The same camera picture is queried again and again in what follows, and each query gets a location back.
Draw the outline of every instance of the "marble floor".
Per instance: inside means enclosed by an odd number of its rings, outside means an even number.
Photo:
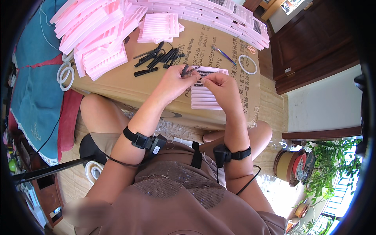
[[[277,152],[286,147],[282,140],[282,132],[287,131],[288,125],[288,101],[287,97],[277,95],[273,80],[261,75],[260,78],[260,108],[258,120],[266,121],[273,129],[273,136],[265,150],[255,159],[255,165],[262,168],[257,181],[264,191],[267,199],[278,215],[287,217],[294,206],[296,198],[300,194],[300,188],[291,188],[287,182],[281,181],[273,174],[273,163]],[[88,133],[80,113],[76,123],[76,143],[73,149],[63,152],[61,163],[79,158],[79,144],[82,138]],[[186,140],[201,142],[202,130],[191,129],[189,127],[174,123],[159,123],[156,133],[161,133],[168,139],[178,137]],[[85,197],[92,184],[86,178],[85,169],[82,165],[61,171],[58,173],[61,196],[66,204],[73,199]],[[74,234],[73,226],[64,219],[54,227],[56,234]]]

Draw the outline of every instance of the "plant pot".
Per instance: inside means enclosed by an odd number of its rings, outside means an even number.
[[[298,152],[290,152],[281,150],[274,161],[274,174],[283,181],[289,182],[291,187],[296,186],[299,181],[295,179],[293,173],[293,165],[296,158],[305,153],[304,149]]]
[[[298,207],[295,209],[295,215],[298,218],[304,218],[304,216],[307,214],[307,211],[309,209],[309,205],[305,203],[301,203],[298,205]]]

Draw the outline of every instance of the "brown dress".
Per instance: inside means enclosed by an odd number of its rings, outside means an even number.
[[[159,154],[112,204],[113,220],[97,228],[75,227],[84,234],[135,235],[283,235],[287,220],[256,212],[243,199],[217,184],[203,161],[190,166],[194,150],[176,143]]]

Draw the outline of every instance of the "red cloth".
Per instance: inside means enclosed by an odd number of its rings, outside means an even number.
[[[61,107],[61,117],[58,130],[58,160],[61,160],[61,152],[73,148],[74,129],[82,95],[69,89],[64,93],[64,103]]]

